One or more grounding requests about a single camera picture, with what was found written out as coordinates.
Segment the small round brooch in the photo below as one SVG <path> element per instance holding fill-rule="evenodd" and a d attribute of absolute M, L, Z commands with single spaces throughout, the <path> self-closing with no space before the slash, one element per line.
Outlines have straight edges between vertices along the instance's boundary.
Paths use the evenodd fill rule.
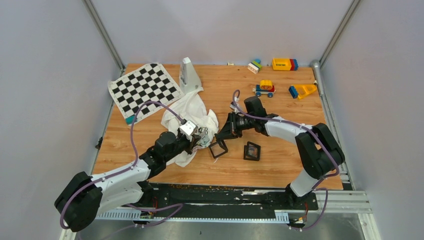
<path fill-rule="evenodd" d="M 199 145 L 201 146 L 208 146 L 210 144 L 211 140 L 209 138 L 208 135 L 204 135 L 200 140 L 199 140 Z"/>
<path fill-rule="evenodd" d="M 248 151 L 248 154 L 250 155 L 250 156 L 252 156 L 252 157 L 254 157 L 254 158 L 256 158 L 257 157 L 257 149 L 255 149 L 255 148 L 250 148 L 249 149 L 249 151 Z"/>

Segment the black square frame lid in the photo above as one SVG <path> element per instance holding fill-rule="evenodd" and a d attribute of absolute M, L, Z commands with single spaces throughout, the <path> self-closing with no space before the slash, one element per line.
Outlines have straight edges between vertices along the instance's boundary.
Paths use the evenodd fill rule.
<path fill-rule="evenodd" d="M 222 139 L 218 139 L 217 141 L 211 143 L 208 146 L 208 149 L 214 159 L 225 155 L 229 151 L 225 141 Z"/>

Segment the white printed garment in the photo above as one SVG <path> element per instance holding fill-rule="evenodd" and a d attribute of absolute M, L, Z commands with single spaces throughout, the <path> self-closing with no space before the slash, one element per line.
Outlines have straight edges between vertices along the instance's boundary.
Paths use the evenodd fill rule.
<path fill-rule="evenodd" d="M 218 133 L 219 121 L 212 109 L 206 109 L 203 100 L 199 96 L 199 92 L 202 92 L 203 90 L 204 89 L 201 87 L 198 90 L 189 92 L 184 97 L 174 102 L 169 108 L 182 119 L 194 122 L 198 126 L 198 130 L 196 132 L 201 134 L 201 137 L 208 135 L 211 144 L 215 134 Z M 205 149 L 208 146 L 199 145 L 198 143 L 197 151 Z M 197 151 L 193 154 L 188 154 L 184 151 L 172 158 L 167 164 L 176 164 L 184 168 L 193 160 Z"/>

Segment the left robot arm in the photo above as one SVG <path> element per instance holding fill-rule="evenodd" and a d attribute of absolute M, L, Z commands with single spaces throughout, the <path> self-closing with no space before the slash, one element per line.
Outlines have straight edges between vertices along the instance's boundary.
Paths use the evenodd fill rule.
<path fill-rule="evenodd" d="M 191 154 L 200 139 L 198 134 L 165 131 L 146 152 L 124 166 L 94 175 L 85 171 L 75 174 L 54 202 L 60 226 L 79 232 L 98 215 L 117 207 L 132 203 L 149 206 L 153 193 L 147 180 L 164 171 L 177 155 Z"/>

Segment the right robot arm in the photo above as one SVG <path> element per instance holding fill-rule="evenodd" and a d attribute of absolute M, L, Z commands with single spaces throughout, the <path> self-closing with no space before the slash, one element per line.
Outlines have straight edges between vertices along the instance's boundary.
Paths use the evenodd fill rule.
<path fill-rule="evenodd" d="M 325 178 L 334 176 L 345 155 L 329 127 L 324 123 L 300 124 L 286 120 L 277 114 L 267 113 L 259 97 L 244 100 L 246 111 L 234 102 L 233 111 L 227 116 L 222 129 L 215 134 L 217 144 L 226 152 L 225 140 L 242 137 L 244 130 L 254 129 L 267 136 L 291 142 L 297 146 L 303 170 L 288 186 L 286 204 L 298 209 L 309 194 Z"/>

